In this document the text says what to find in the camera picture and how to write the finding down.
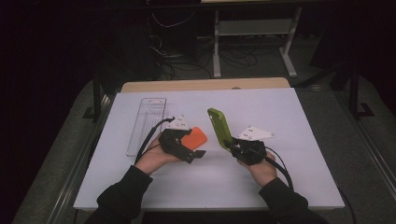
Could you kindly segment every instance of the hand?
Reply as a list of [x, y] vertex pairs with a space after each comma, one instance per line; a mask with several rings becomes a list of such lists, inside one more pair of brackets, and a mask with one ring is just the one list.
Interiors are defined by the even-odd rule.
[[135, 165], [136, 168], [143, 171], [147, 175], [151, 175], [166, 163], [181, 161], [175, 156], [165, 153], [161, 148], [158, 138], [159, 136], [151, 142], [151, 144], [148, 146], [148, 150]]
[[[267, 157], [269, 157], [273, 161], [275, 160], [275, 156], [269, 152], [267, 152]], [[277, 178], [276, 168], [270, 163], [268, 163], [266, 160], [262, 160], [260, 163], [250, 166], [246, 165], [244, 162], [240, 160], [238, 160], [238, 162], [239, 164], [246, 167], [250, 171], [251, 175], [253, 176], [253, 179], [261, 187], [264, 187], [269, 182]]]

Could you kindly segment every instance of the black sleeve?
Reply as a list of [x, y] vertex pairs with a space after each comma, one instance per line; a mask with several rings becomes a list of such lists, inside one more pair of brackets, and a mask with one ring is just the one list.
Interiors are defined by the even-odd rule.
[[308, 209], [308, 201], [292, 191], [279, 178], [260, 190], [276, 221], [282, 224], [328, 224], [318, 214]]
[[131, 223], [139, 216], [143, 194], [151, 181], [151, 177], [131, 166], [119, 183], [98, 197], [99, 207], [86, 223]]

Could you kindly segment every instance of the white table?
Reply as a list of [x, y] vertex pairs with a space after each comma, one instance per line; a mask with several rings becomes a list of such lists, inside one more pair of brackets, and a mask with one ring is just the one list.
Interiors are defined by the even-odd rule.
[[[75, 208], [97, 208], [97, 197], [120, 181], [134, 164], [134, 158], [127, 157], [126, 151], [140, 100], [150, 97], [165, 97], [169, 116], [183, 114], [191, 127], [198, 126], [204, 131], [208, 140], [198, 148], [206, 150], [202, 159], [195, 159], [192, 164], [167, 164], [152, 175], [154, 180], [142, 202], [144, 210], [266, 208], [258, 194], [260, 187], [249, 172], [220, 147], [206, 113], [209, 107], [225, 114], [233, 136], [248, 125], [275, 133], [276, 138], [266, 140], [265, 145], [281, 156], [295, 191], [305, 196], [310, 208], [344, 207], [295, 90], [281, 88], [119, 93], [82, 182]], [[278, 175], [286, 183], [280, 172]]]

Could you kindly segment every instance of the wire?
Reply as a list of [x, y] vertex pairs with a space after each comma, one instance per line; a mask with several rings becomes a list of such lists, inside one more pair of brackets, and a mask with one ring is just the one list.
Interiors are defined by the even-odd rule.
[[280, 158], [280, 156], [279, 156], [273, 149], [271, 149], [270, 147], [265, 147], [265, 148], [271, 150], [272, 152], [274, 152], [274, 154], [276, 154], [276, 156], [277, 156], [277, 157], [280, 159], [280, 161], [282, 162], [283, 168], [285, 168], [285, 170], [287, 171], [288, 169], [286, 168], [285, 162], [283, 162], [282, 158]]
[[188, 69], [188, 68], [181, 68], [181, 67], [173, 66], [173, 68], [176, 68], [176, 69], [182, 70], [182, 71], [197, 71], [197, 70], [203, 69], [209, 75], [209, 78], [212, 78], [212, 75], [211, 75], [210, 71], [208, 69], [206, 69], [206, 67], [209, 64], [210, 60], [211, 60], [211, 57], [208, 57], [208, 59], [204, 62], [204, 65], [200, 65], [200, 64], [197, 64], [197, 63], [191, 63], [191, 62], [173, 63], [173, 64], [185, 64], [185, 65], [188, 65], [188, 66], [195, 66], [196, 67], [196, 68]]
[[166, 52], [160, 49], [156, 49], [154, 47], [150, 47], [151, 49], [155, 50], [157, 53], [161, 54], [162, 56], [166, 56]]
[[155, 17], [154, 13], [151, 12], [152, 19], [154, 19], [159, 25], [161, 25], [162, 27], [165, 27], [165, 28], [170, 28], [170, 27], [174, 27], [174, 26], [178, 26], [180, 24], [183, 24], [184, 22], [189, 21], [194, 16], [194, 14], [195, 14], [195, 12], [193, 11], [190, 14], [190, 16], [188, 18], [186, 18], [184, 21], [180, 21], [180, 22], [177, 22], [177, 23], [172, 24], [172, 25], [164, 25]]
[[[260, 40], [258, 44], [254, 45], [254, 48], [248, 51], [243, 51], [241, 49], [246, 49], [246, 48], [251, 48], [253, 45], [244, 45], [239, 43], [238, 46], [231, 46], [229, 43], [225, 42], [222, 46], [225, 47], [225, 51], [222, 51], [222, 53], [219, 54], [220, 58], [230, 65], [231, 67], [235, 68], [248, 68], [250, 66], [253, 66], [257, 64], [257, 56], [263, 56], [266, 54], [270, 54], [274, 52], [276, 49], [280, 47], [280, 44], [276, 44], [276, 46], [271, 47], [270, 49], [266, 49], [266, 47], [262, 44], [263, 41]], [[263, 50], [266, 49], [265, 52], [257, 52], [258, 50]]]
[[170, 63], [164, 63], [163, 65], [169, 67], [169, 70], [170, 70], [170, 72], [168, 73], [168, 72], [164, 71], [163, 68], [162, 68], [163, 73], [165, 74], [167, 80], [173, 80], [175, 77], [176, 77], [177, 79], [180, 79], [180, 77], [178, 77], [178, 76], [176, 75], [175, 68], [172, 66], [172, 64], [170, 64]]
[[160, 41], [160, 46], [158, 46], [158, 48], [160, 49], [163, 46], [163, 41], [161, 40], [161, 38], [157, 35], [150, 35], [149, 37], [155, 37]]
[[215, 43], [215, 39], [213, 38], [213, 36], [204, 36], [204, 37], [201, 37], [201, 38], [198, 37], [198, 40], [199, 40], [199, 39], [209, 39], [209, 42], [207, 42], [206, 44], [204, 44], [203, 46], [201, 46], [200, 48], [198, 48], [198, 50], [211, 47], [211, 46]]
[[[249, 150], [249, 151], [251, 151], [251, 152], [254, 152], [254, 153], [258, 154], [258, 155], [263, 156], [261, 153], [255, 151], [255, 150], [253, 150], [253, 149], [251, 149], [251, 148], [249, 148], [249, 147], [246, 147], [246, 149]], [[286, 177], [286, 180], [288, 181], [288, 184], [289, 184], [289, 188], [290, 188], [291, 190], [294, 191], [293, 182], [291, 181], [291, 176], [290, 176], [288, 170], [286, 170], [286, 167], [283, 168], [283, 167], [280, 166], [276, 161], [272, 160], [271, 158], [267, 157], [266, 155], [265, 155], [264, 159], [265, 159], [268, 163], [270, 163], [271, 165], [275, 166], [275, 168], [276, 168], [278, 171], [280, 171], [280, 173], [282, 173], [283, 176]]]
[[149, 150], [151, 150], [151, 149], [153, 149], [153, 148], [159, 146], [159, 145], [160, 145], [160, 144], [157, 144], [157, 145], [155, 145], [154, 147], [149, 147], [148, 149], [146, 149], [145, 153], [146, 153], [147, 151], [149, 151]]
[[139, 148], [139, 151], [137, 152], [136, 155], [136, 160], [134, 161], [134, 164], [136, 164], [140, 158], [142, 158], [143, 156], [143, 151], [145, 150], [147, 144], [149, 143], [149, 140], [151, 139], [152, 135], [154, 135], [155, 131], [157, 130], [157, 128], [162, 125], [164, 122], [171, 122], [172, 120], [174, 120], [175, 118], [172, 119], [163, 119], [160, 122], [157, 123], [157, 125], [155, 125], [153, 128], [151, 128], [151, 130], [148, 133], [148, 136], [146, 137], [145, 141], [143, 142], [142, 146]]

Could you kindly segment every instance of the person's right hand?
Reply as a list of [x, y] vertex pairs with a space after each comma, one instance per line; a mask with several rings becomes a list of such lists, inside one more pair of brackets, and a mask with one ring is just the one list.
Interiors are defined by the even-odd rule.
[[[275, 156], [269, 152], [267, 152], [267, 157], [269, 157], [273, 161], [275, 160]], [[269, 182], [277, 178], [276, 168], [270, 163], [268, 163], [266, 160], [262, 160], [260, 163], [250, 166], [246, 165], [244, 162], [240, 160], [238, 160], [238, 162], [239, 164], [246, 167], [250, 171], [251, 175], [253, 176], [253, 179], [261, 187], [264, 187]]]

